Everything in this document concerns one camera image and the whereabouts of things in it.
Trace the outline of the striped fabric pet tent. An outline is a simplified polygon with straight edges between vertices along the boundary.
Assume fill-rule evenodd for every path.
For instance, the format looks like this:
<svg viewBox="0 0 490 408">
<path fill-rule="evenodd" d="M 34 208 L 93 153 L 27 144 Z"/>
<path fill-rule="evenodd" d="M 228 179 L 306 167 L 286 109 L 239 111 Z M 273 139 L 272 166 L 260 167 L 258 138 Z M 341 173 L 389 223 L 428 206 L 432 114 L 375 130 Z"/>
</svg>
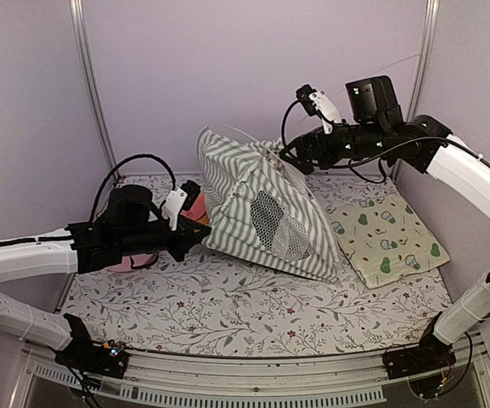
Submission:
<svg viewBox="0 0 490 408">
<path fill-rule="evenodd" d="M 211 136 L 201 167 L 211 233 L 204 246 L 303 278 L 334 283 L 335 234 L 303 175 L 279 157 Z"/>
</svg>

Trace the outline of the avocado print cushion mat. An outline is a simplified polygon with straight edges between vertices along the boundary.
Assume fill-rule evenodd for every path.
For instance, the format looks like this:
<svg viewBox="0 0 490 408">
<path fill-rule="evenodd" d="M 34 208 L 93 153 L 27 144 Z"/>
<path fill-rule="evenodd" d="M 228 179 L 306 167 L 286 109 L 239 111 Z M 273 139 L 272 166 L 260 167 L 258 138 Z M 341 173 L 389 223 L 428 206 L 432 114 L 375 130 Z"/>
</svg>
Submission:
<svg viewBox="0 0 490 408">
<path fill-rule="evenodd" d="M 327 218 L 346 259 L 369 289 L 450 261 L 448 252 L 398 193 L 337 207 Z"/>
</svg>

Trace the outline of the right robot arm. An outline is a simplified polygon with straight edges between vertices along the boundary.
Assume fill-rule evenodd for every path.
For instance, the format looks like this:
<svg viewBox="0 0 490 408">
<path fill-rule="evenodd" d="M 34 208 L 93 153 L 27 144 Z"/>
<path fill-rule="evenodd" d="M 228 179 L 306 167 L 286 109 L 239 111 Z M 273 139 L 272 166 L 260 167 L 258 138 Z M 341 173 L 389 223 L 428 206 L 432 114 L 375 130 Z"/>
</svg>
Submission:
<svg viewBox="0 0 490 408">
<path fill-rule="evenodd" d="M 401 160 L 463 196 L 490 220 L 490 163 L 431 116 L 404 120 L 388 76 L 346 84 L 354 122 L 346 123 L 335 104 L 312 86 L 296 90 L 296 103 L 320 127 L 286 144 L 281 157 L 305 174 L 314 169 L 351 169 L 379 159 Z M 429 371 L 445 350 L 490 316 L 490 270 L 425 329 L 412 353 L 418 370 Z"/>
</svg>

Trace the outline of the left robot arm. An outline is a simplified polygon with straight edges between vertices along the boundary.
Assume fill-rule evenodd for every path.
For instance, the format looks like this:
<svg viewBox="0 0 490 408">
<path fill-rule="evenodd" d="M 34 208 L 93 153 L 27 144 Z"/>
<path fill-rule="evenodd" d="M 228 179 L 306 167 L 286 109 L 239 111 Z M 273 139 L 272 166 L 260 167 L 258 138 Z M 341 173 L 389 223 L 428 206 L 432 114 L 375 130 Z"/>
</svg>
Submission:
<svg viewBox="0 0 490 408">
<path fill-rule="evenodd" d="M 39 275 L 97 272 L 125 258 L 166 251 L 178 262 L 211 230 L 182 216 L 200 194 L 189 180 L 172 189 L 160 206 L 152 192 L 131 184 L 110 192 L 101 215 L 44 235 L 0 241 L 0 283 Z M 65 350 L 82 369 L 99 362 L 99 351 L 78 317 L 50 314 L 0 292 L 0 332 L 51 349 Z"/>
</svg>

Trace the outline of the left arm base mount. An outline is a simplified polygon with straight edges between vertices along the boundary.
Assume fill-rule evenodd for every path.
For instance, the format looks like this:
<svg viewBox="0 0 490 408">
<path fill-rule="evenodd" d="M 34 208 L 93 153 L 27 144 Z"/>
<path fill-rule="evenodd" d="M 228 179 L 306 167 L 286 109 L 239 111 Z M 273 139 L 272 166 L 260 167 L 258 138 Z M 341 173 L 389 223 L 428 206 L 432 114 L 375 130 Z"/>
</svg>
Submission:
<svg viewBox="0 0 490 408">
<path fill-rule="evenodd" d="M 122 379 L 130 358 L 126 345 L 114 340 L 94 341 L 80 318 L 72 314 L 63 317 L 70 325 L 70 343 L 54 351 L 55 362 L 80 372 Z"/>
</svg>

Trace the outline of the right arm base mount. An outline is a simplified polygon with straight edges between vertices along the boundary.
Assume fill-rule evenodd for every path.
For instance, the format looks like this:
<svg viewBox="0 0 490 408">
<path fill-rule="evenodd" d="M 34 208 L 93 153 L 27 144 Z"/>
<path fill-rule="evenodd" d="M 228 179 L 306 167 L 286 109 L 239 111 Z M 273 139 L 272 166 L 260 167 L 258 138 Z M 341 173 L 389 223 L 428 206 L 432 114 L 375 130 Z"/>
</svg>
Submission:
<svg viewBox="0 0 490 408">
<path fill-rule="evenodd" d="M 428 323 L 417 345 L 413 347 L 396 346 L 396 349 L 390 347 L 382 356 L 389 379 L 448 369 L 447 374 L 437 373 L 410 382 L 409 387 L 412 393 L 423 400 L 435 399 L 442 394 L 448 377 L 452 373 L 453 365 L 456 363 L 452 347 L 442 343 L 433 334 L 439 317 L 438 314 Z"/>
</svg>

